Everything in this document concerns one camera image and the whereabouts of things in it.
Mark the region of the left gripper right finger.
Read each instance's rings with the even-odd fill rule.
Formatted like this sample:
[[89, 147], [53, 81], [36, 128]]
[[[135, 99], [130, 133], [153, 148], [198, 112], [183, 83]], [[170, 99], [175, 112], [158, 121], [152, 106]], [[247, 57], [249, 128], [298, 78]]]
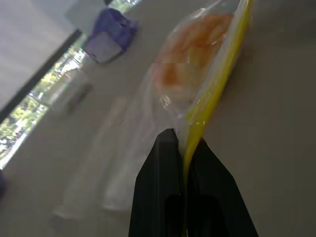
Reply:
[[204, 139], [190, 164], [187, 229], [190, 237], [258, 235], [233, 176]]

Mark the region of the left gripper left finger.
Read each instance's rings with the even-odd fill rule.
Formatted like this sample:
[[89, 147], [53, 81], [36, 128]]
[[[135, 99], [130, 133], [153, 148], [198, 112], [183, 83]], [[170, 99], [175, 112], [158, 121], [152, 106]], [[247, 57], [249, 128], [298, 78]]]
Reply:
[[169, 128], [157, 136], [137, 175], [128, 235], [180, 237], [183, 225], [183, 162]]

